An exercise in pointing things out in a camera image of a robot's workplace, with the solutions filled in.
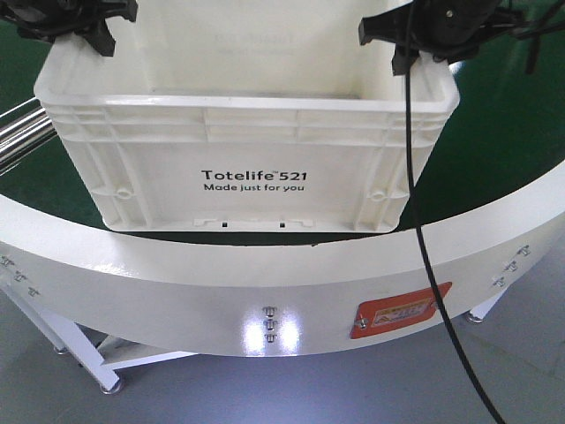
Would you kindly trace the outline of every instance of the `screw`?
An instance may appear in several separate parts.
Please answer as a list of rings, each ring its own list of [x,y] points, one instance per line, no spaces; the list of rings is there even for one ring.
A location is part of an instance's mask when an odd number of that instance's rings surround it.
[[[266,320],[263,322],[265,324],[265,328],[267,331],[273,331],[275,329],[275,325],[278,323],[275,320]]]
[[[369,320],[367,320],[366,318],[361,318],[361,319],[355,321],[355,326],[359,327],[360,329],[366,329],[368,323],[369,323]]]
[[[16,280],[17,282],[23,281],[23,280],[27,280],[27,277],[24,276],[21,272],[16,271],[16,275],[14,276],[14,280]]]
[[[518,269],[518,266],[516,265],[516,261],[512,261],[511,263],[509,263],[506,268],[504,269],[505,271],[516,271]]]
[[[37,294],[41,294],[41,293],[39,293],[33,287],[27,287],[27,294],[29,294],[32,298],[34,298]]]
[[[522,256],[527,256],[531,253],[530,245],[526,245],[518,250],[517,254],[521,254]]]
[[[493,285],[497,285],[499,287],[504,287],[506,285],[506,282],[504,281],[504,277],[503,276],[499,276],[493,283]]]
[[[275,316],[276,307],[264,307],[263,312],[267,318],[273,318]]]
[[[10,265],[14,265],[14,262],[10,260],[10,258],[8,258],[8,256],[0,256],[0,265],[5,266],[6,268],[8,268]]]

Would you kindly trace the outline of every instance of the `warning sticker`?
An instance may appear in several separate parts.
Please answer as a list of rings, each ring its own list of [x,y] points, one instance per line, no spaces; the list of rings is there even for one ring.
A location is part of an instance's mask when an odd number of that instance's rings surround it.
[[[451,285],[451,282],[447,282],[438,286],[442,297],[446,296]],[[431,288],[391,298],[368,300],[358,307],[350,337],[376,336],[402,329],[429,320],[435,312],[435,297]]]
[[[377,311],[374,315],[373,327],[422,315],[431,302],[431,299],[422,299],[418,302],[409,303],[408,305],[390,307],[389,309]]]

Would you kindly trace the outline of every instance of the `white metal frame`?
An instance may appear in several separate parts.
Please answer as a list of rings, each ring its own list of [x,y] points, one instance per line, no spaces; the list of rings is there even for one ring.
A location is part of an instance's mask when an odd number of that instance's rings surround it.
[[[438,279],[454,283],[446,297],[450,315],[500,296],[549,250],[565,228],[564,186],[562,163],[498,201],[425,227]],[[436,314],[349,338],[359,303],[427,287],[414,231],[317,246],[190,245],[96,230],[0,196],[0,234],[9,291],[163,354],[332,352],[440,321]],[[277,307],[272,344],[264,338],[266,306]]]
[[[53,344],[55,352],[69,352],[100,384],[105,394],[115,394],[123,388],[124,381],[116,374],[117,369],[194,354],[171,352],[153,346],[126,342],[116,337],[106,337],[96,347],[75,322],[49,311],[33,298],[22,298],[6,283],[6,274],[4,273],[4,278],[2,275],[0,274],[0,289]]]

